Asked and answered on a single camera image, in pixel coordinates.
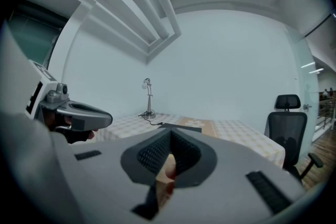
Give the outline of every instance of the chair armrest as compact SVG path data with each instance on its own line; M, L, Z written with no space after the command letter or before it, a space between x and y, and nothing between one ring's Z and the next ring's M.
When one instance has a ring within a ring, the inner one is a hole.
M308 153L308 157L316 165L317 168L323 167L323 161L314 153Z

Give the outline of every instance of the checkered tablecloth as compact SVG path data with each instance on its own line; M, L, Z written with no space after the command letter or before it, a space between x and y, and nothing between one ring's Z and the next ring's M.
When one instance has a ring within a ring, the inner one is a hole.
M285 149L241 121L198 120L158 113L156 114L156 118L151 120L151 122L153 124L164 122L191 127L201 127L202 134L247 146L280 167L284 164ZM153 126L140 116L132 115L113 120L113 123L109 127L100 129L96 133L95 138L90 142L125 138L155 130L158 127L160 126Z

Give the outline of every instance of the wooden floor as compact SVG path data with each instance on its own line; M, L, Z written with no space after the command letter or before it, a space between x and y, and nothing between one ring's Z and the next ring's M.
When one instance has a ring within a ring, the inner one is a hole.
M312 143L309 152L315 153L323 161L324 166L317 168L315 165L309 170L308 174L303 178L303 186L306 190L312 188L317 183L328 180L329 176L336 168L336 127L322 135L314 143ZM296 164L296 168L301 174L310 162L310 158L300 160Z

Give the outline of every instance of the glass railing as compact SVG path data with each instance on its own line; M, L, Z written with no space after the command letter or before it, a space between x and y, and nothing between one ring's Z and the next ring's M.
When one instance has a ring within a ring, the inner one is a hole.
M336 98L329 98L319 102L319 113L315 132L326 127L333 129L335 122Z

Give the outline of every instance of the window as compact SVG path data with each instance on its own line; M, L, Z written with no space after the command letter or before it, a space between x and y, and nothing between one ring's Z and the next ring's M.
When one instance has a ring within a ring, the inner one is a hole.
M48 68L56 41L67 21L48 9L21 0L8 24L26 57Z

